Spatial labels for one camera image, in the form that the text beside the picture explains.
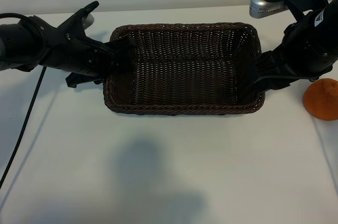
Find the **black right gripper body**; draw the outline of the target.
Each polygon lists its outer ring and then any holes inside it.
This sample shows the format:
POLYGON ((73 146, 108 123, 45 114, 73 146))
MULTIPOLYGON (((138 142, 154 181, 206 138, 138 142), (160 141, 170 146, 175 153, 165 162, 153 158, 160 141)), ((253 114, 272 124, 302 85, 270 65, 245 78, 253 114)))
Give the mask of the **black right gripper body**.
POLYGON ((309 12, 285 30, 271 76, 317 80, 333 69, 333 13, 309 12))

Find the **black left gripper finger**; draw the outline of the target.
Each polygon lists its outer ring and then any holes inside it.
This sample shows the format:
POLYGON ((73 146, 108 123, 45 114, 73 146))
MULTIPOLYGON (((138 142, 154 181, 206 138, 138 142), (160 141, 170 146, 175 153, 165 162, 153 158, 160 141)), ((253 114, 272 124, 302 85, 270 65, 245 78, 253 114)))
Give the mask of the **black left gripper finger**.
POLYGON ((111 42, 112 48, 118 54, 126 54, 135 48, 135 39, 131 36, 123 36, 111 42))

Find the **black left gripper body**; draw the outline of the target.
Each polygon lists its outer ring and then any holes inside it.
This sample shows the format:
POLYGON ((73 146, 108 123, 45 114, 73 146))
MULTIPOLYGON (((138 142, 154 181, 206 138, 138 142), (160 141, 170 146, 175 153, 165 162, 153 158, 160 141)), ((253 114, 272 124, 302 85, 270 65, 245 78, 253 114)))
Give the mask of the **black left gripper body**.
POLYGON ((51 37, 51 67, 70 72, 67 86, 95 82, 100 84, 111 73, 118 52, 109 43, 85 35, 76 36, 55 30, 51 37))

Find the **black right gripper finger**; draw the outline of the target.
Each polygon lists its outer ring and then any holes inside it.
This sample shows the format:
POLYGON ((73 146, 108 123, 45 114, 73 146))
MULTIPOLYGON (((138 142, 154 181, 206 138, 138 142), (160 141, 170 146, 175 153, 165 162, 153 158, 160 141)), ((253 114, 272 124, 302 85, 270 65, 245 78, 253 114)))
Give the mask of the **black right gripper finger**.
POLYGON ((289 87, 291 79, 277 78, 275 76, 252 75, 252 90, 261 94, 268 90, 279 90, 289 87))
POLYGON ((273 70, 277 67, 277 61, 274 58, 273 51, 267 51, 254 62, 247 71, 247 81, 249 83, 256 83, 263 78, 271 76, 273 70))

